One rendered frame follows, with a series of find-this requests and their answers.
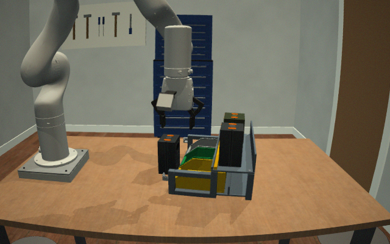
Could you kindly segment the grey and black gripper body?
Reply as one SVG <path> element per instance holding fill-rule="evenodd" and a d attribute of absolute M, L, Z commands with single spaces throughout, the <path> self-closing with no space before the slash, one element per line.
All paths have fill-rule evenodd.
<path fill-rule="evenodd" d="M 179 80 L 179 81 L 176 81 Z M 174 95 L 173 110 L 191 110 L 194 106 L 193 96 L 193 80 L 189 76 L 186 78 L 170 78 L 165 77 L 163 79 L 161 92 L 164 93 L 167 90 L 176 91 Z M 193 106 L 192 106 L 193 105 Z"/>

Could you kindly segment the yellow bin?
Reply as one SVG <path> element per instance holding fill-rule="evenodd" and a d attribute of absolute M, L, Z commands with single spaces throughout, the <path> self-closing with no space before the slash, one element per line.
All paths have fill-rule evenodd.
<path fill-rule="evenodd" d="M 179 167 L 179 170 L 211 172 L 212 161 L 210 159 L 191 159 Z M 224 193 L 226 172 L 218 172 L 217 192 Z M 210 179 L 175 177 L 175 187 L 192 190 L 210 191 Z"/>

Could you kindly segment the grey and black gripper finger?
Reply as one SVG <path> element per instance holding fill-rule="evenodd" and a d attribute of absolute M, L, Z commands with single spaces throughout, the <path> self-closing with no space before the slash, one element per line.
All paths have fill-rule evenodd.
<path fill-rule="evenodd" d="M 191 110 L 187 110 L 188 113 L 191 115 L 190 116 L 190 129 L 192 129 L 193 126 L 195 126 L 195 116 L 201 111 L 201 109 L 204 106 L 204 103 L 195 97 L 193 97 L 193 102 L 196 103 L 199 107 L 195 111 L 193 108 Z"/>
<path fill-rule="evenodd" d="M 166 114 L 165 114 L 165 111 L 163 111 L 163 110 L 157 110 L 157 107 L 156 107 L 157 101 L 158 101 L 158 98 L 153 100 L 151 102 L 151 104 L 154 107 L 154 110 L 159 114 L 161 127 L 164 128 L 166 126 Z"/>

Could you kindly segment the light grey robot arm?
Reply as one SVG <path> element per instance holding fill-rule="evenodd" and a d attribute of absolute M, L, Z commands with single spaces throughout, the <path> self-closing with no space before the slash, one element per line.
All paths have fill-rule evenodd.
<path fill-rule="evenodd" d="M 183 26 L 166 0 L 133 0 L 141 14 L 164 39 L 164 75 L 186 78 L 191 70 L 192 28 Z M 68 147 L 63 95 L 69 80 L 66 55 L 57 52 L 67 39 L 79 12 L 79 0 L 54 0 L 41 34 L 25 55 L 21 78 L 30 87 L 42 89 L 34 103 L 39 139 L 35 164 L 56 168 L 77 159 L 77 151 Z M 157 110 L 172 112 L 176 91 L 160 92 Z"/>

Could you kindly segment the grey metal shelf rack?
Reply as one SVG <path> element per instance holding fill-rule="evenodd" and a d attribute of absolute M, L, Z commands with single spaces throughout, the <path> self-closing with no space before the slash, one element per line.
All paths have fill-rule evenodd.
<path fill-rule="evenodd" d="M 240 197 L 245 197 L 245 200 L 252 200 L 255 165 L 256 165 L 256 158 L 257 158 L 252 120 L 251 120 L 251 127 L 252 127 L 251 136 L 250 134 L 244 134 L 241 167 L 218 166 L 217 170 L 214 170 L 213 166 L 216 159 L 216 154 L 217 154 L 216 152 L 218 149 L 218 144 L 220 139 L 220 131 L 218 136 L 188 134 L 188 137 L 184 137 L 183 142 L 188 143 L 188 148 L 190 147 L 190 145 L 193 144 L 193 140 L 199 140 L 200 138 L 218 139 L 214 156 L 213 156 L 212 165 L 211 165 L 211 172 L 169 169 L 168 176 L 165 176 L 165 173 L 162 174 L 163 181 L 168 181 L 169 194 L 183 195 L 183 196 L 196 196 L 196 197 L 204 197 L 204 198 L 216 198 L 216 195 L 240 196 Z M 224 193 L 216 193 L 218 172 L 227 173 Z M 176 188 L 176 176 L 188 177 L 188 178 L 211 179 L 210 191 Z"/>

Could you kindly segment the olive green case with orange latches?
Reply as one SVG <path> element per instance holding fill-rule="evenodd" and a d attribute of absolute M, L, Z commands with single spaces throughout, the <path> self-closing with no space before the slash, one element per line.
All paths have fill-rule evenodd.
<path fill-rule="evenodd" d="M 244 113 L 225 113 L 224 123 L 245 123 Z"/>

